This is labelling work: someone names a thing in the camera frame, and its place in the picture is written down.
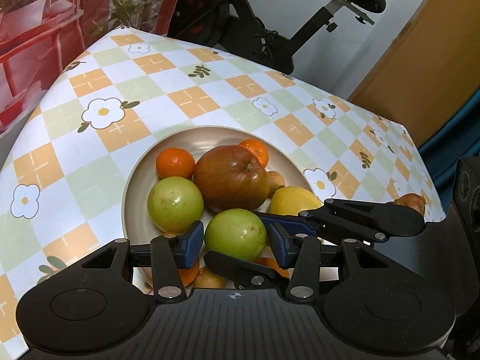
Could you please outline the yellow lemon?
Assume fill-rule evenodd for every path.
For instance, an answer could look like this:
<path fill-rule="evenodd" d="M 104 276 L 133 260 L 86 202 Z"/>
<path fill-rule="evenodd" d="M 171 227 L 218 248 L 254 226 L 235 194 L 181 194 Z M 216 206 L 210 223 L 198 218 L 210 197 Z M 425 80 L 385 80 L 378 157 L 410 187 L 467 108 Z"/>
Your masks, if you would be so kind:
<path fill-rule="evenodd" d="M 300 211 L 315 210 L 323 203 L 307 189 L 287 186 L 278 189 L 273 195 L 268 213 L 275 215 L 297 215 Z"/>

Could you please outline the orange tangerine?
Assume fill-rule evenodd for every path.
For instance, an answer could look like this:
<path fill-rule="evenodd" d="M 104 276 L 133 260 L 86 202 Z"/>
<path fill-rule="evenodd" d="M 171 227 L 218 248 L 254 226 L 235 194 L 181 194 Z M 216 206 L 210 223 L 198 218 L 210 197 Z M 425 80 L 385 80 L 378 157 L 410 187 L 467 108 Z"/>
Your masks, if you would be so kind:
<path fill-rule="evenodd" d="M 253 155 L 255 155 L 255 157 L 259 161 L 259 164 L 263 168 L 266 168 L 268 166 L 269 151 L 261 141 L 258 141 L 256 139 L 246 139 L 244 141 L 241 141 L 238 146 L 249 150 Z"/>
<path fill-rule="evenodd" d="M 181 278 L 181 282 L 185 287 L 191 285 L 194 282 L 197 275 L 199 274 L 199 268 L 200 268 L 200 264 L 199 264 L 199 259 L 197 258 L 194 261 L 191 268 L 178 270 L 179 276 Z"/>
<path fill-rule="evenodd" d="M 190 179 L 194 174 L 195 160 L 187 151 L 177 147 L 163 150 L 156 158 L 157 176 L 164 179 L 171 176 Z"/>

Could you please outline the green jujube fruit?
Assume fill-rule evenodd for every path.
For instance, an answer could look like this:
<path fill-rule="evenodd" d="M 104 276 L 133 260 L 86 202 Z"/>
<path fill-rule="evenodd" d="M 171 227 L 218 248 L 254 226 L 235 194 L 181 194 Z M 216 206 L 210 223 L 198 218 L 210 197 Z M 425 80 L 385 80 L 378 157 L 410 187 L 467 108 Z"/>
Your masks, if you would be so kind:
<path fill-rule="evenodd" d="M 150 190 L 146 207 L 153 224 L 165 233 L 183 234 L 202 219 L 203 196 L 191 180 L 170 176 Z"/>
<path fill-rule="evenodd" d="M 229 209 L 215 215 L 204 233 L 207 251 L 255 261 L 264 252 L 267 232 L 260 217 L 244 209 Z"/>

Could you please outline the large red apple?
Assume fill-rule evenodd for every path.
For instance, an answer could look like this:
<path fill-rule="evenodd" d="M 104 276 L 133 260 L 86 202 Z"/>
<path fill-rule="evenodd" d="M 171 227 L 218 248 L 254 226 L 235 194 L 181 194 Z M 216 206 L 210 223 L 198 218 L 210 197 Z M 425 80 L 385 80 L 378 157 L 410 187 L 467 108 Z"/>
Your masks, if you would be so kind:
<path fill-rule="evenodd" d="M 269 196 L 267 175 L 249 150 L 220 145 L 197 161 L 193 181 L 208 208 L 215 212 L 241 208 L 254 211 Z"/>

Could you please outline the beige round plate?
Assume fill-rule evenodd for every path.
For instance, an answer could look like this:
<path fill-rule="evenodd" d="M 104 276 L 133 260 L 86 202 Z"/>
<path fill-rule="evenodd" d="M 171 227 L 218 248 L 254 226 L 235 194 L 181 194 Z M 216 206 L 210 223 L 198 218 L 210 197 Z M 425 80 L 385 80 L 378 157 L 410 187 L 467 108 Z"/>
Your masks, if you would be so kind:
<path fill-rule="evenodd" d="M 150 214 L 151 191 L 174 194 L 191 208 Z M 124 191 L 122 225 L 135 245 L 161 233 L 182 234 L 196 219 L 208 222 L 227 209 L 265 212 L 272 197 L 283 215 L 320 207 L 304 174 L 274 145 L 229 127 L 192 127 L 155 143 L 137 161 Z"/>

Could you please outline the brown round apple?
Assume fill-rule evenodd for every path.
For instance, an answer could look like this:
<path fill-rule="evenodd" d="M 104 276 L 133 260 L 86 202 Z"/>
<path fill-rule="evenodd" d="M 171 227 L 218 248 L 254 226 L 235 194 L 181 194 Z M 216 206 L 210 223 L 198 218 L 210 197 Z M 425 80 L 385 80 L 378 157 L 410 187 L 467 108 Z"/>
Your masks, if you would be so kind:
<path fill-rule="evenodd" d="M 425 199 L 418 194 L 404 194 L 403 196 L 394 199 L 393 203 L 397 206 L 407 206 L 417 211 L 420 215 L 425 215 Z"/>

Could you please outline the checkered floral tablecloth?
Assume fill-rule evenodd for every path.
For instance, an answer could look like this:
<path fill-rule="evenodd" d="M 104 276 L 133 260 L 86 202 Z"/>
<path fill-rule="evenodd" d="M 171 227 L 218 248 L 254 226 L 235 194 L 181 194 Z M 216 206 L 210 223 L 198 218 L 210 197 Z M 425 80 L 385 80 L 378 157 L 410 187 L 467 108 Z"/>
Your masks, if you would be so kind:
<path fill-rule="evenodd" d="M 252 133 L 284 153 L 319 198 L 442 203 L 408 130 L 320 88 L 222 51 L 118 28 L 57 77 L 1 170 L 1 357 L 26 346 L 21 296 L 121 235 L 134 164 L 191 126 Z"/>

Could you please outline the teal curtain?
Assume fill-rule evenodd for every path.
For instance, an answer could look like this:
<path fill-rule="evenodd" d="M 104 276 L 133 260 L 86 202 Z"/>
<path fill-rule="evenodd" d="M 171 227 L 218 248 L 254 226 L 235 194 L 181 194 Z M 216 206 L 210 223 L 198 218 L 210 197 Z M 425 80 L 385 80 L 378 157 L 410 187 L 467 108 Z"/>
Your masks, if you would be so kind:
<path fill-rule="evenodd" d="M 479 155 L 479 89 L 419 149 L 444 209 L 452 201 L 456 163 L 459 158 Z"/>

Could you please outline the wooden door panel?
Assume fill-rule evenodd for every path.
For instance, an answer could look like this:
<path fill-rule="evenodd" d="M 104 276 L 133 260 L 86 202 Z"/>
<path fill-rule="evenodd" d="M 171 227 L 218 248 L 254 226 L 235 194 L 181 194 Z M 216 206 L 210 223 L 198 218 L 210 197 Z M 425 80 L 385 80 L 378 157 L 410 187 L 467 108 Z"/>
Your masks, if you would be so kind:
<path fill-rule="evenodd" d="M 426 0 L 349 97 L 417 146 L 479 87 L 479 0 Z"/>

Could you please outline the black exercise bike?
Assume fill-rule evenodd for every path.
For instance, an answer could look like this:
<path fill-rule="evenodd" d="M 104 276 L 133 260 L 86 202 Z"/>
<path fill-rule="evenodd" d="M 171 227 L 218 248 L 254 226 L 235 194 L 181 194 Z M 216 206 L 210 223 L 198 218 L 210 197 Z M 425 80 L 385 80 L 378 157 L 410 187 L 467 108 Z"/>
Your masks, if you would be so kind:
<path fill-rule="evenodd" d="M 293 10 L 260 5 L 249 0 L 177 0 L 168 27 L 171 38 L 227 52 L 285 74 L 295 70 L 295 54 L 317 33 L 332 33 L 335 15 L 348 10 L 363 25 L 373 25 L 372 15 L 383 13 L 386 0 L 329 0 L 313 9 L 301 7 L 291 35 L 283 31 Z"/>

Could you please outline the red printed backdrop cloth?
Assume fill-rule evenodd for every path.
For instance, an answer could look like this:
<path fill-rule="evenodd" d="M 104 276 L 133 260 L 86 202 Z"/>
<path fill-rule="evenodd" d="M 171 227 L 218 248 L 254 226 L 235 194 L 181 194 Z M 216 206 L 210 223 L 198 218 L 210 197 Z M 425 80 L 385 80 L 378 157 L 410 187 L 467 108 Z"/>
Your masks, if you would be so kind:
<path fill-rule="evenodd" d="M 74 59 L 120 25 L 165 34 L 177 0 L 1 0 L 1 131 Z"/>

